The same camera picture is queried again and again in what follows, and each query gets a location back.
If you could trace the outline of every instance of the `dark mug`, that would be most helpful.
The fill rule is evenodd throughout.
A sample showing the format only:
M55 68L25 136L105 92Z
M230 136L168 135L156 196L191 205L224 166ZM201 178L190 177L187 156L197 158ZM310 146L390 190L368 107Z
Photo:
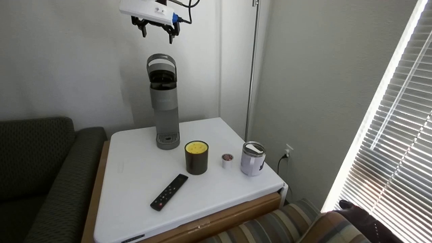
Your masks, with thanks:
M191 141L184 146L186 170L192 175L207 171L209 145L203 141Z

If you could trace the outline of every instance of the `window blinds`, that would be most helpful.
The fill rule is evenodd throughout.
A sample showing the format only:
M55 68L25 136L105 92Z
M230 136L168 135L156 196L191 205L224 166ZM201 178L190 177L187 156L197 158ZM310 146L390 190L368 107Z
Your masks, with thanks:
M405 242L432 242L432 3L410 37L334 209L345 199Z

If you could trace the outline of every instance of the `couch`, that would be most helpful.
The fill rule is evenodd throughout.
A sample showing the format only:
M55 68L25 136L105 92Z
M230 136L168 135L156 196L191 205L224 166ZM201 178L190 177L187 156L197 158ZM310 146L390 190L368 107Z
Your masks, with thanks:
M302 199L200 243L369 243L341 214Z
M0 122L0 243L79 242L106 139L67 117Z

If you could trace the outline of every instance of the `window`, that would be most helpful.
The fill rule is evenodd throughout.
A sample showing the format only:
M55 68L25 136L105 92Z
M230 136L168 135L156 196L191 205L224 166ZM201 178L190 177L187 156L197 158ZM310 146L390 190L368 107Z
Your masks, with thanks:
M322 211L345 199L432 242L432 0L419 0Z

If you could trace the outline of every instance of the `dark gray couch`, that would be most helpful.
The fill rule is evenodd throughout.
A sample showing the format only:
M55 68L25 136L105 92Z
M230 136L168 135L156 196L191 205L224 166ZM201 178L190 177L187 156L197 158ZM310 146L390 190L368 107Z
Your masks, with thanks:
M106 139L66 117L0 122L0 243L79 242Z

